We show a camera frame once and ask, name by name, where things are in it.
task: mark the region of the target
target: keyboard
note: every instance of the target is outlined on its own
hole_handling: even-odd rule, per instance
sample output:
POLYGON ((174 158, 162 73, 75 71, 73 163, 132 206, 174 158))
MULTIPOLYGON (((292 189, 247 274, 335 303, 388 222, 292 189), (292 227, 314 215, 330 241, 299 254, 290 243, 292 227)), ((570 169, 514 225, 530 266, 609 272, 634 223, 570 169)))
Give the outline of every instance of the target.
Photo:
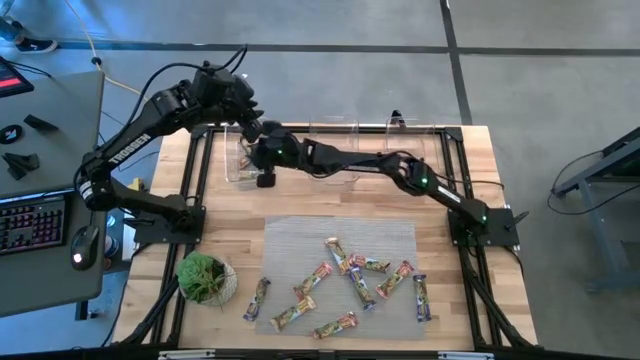
POLYGON ((0 204, 0 255, 64 244, 63 195, 0 204))

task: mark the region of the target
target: wooden table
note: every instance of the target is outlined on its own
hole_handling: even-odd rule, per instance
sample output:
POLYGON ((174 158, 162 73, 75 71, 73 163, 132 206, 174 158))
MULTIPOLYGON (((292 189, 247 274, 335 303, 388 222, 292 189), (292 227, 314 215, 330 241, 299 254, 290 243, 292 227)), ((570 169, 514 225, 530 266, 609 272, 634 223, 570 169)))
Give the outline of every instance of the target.
MULTIPOLYGON (((484 126, 463 129, 469 169, 473 180, 499 181, 489 130, 484 126)), ((333 136, 319 140, 333 142, 333 136)), ((201 159, 203 142, 196 163, 201 159)), ((177 194, 184 171, 189 134, 177 132, 164 139, 156 168, 152 193, 177 194)), ((361 151, 384 151, 383 135, 361 135, 361 151)), ((444 174, 439 141, 407 138, 409 151, 422 144, 425 161, 444 174)), ((197 250, 225 259, 238 276, 238 289, 224 308, 187 304, 180 347, 182 348, 280 348, 349 350, 465 350, 472 349, 460 260, 452 247, 446 222, 446 209, 429 197, 412 197, 398 190, 387 177, 366 174, 351 191, 312 181, 302 172, 278 169, 277 185, 271 189, 239 191, 237 184, 225 181, 224 141, 214 139, 209 177, 203 204, 207 218, 203 241, 197 250), (363 218, 402 218, 415 222, 418 268, 428 275, 428 292, 433 320, 425 325, 425 340, 365 340, 347 337, 316 340, 311 336, 257 335, 254 323, 242 319, 260 279, 266 216, 350 216, 363 218)), ((456 177, 460 179, 457 157, 456 177)), ((199 165, 193 169, 191 189, 195 191, 199 165)), ((476 198, 492 207, 504 205, 501 189, 495 185, 474 184, 476 198)), ((158 297, 167 245, 152 245, 133 260, 114 341, 129 335, 158 297)), ((487 262, 496 302, 509 320, 530 342, 536 343, 527 294, 518 263, 502 248, 486 248, 487 262)), ((163 338, 173 317, 175 297, 167 306, 163 338)), ((478 299, 483 334, 490 341, 482 301, 478 299)))

